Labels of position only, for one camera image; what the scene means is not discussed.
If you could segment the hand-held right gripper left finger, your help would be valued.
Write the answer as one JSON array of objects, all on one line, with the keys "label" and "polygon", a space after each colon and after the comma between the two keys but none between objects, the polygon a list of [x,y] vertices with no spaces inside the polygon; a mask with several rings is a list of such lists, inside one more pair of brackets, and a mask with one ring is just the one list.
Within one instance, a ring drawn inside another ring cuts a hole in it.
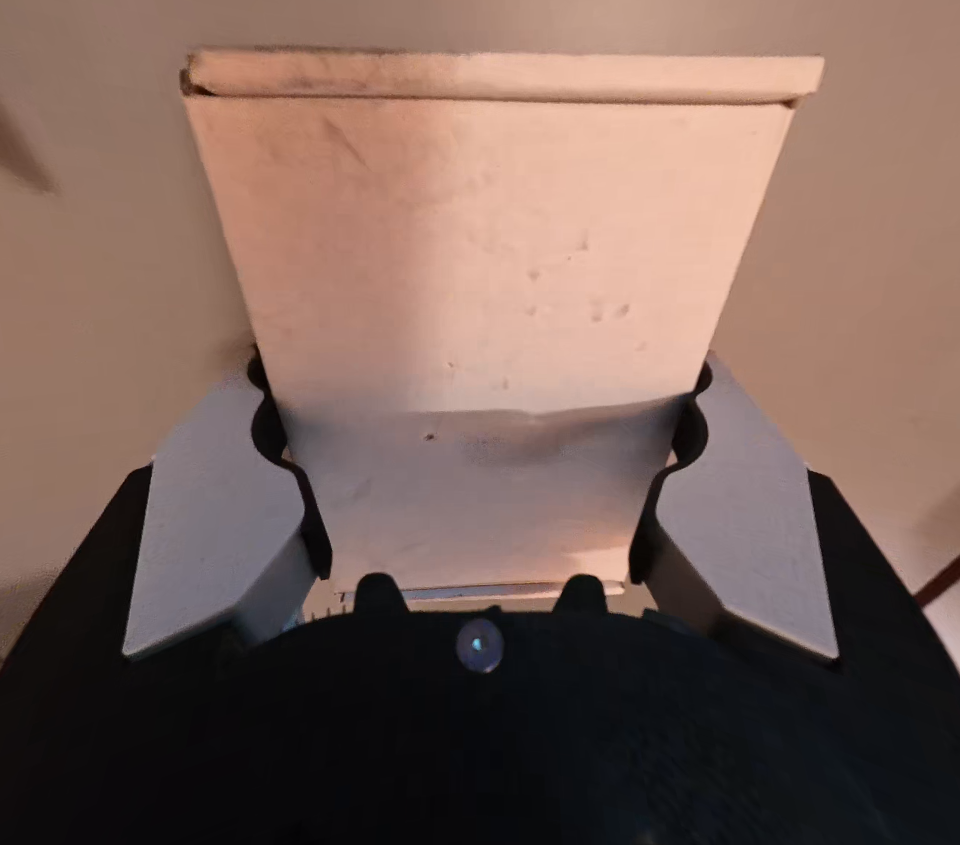
[{"label": "hand-held right gripper left finger", "polygon": [[163,441],[150,463],[127,659],[219,629],[257,646],[304,621],[332,547],[287,446],[258,352]]}]

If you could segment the white cardboard mailer box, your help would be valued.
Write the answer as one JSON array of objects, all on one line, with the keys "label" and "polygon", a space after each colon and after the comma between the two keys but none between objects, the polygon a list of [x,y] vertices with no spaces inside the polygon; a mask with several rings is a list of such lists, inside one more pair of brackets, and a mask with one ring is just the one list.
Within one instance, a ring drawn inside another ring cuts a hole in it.
[{"label": "white cardboard mailer box", "polygon": [[184,106],[338,592],[625,579],[824,69],[189,55]]}]

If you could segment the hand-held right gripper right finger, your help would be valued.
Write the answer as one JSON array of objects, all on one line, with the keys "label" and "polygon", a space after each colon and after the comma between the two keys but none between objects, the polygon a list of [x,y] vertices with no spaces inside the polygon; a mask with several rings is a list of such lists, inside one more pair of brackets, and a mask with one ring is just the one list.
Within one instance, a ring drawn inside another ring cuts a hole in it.
[{"label": "hand-held right gripper right finger", "polygon": [[753,633],[836,661],[808,466],[712,352],[671,450],[633,533],[630,581],[702,634]]}]

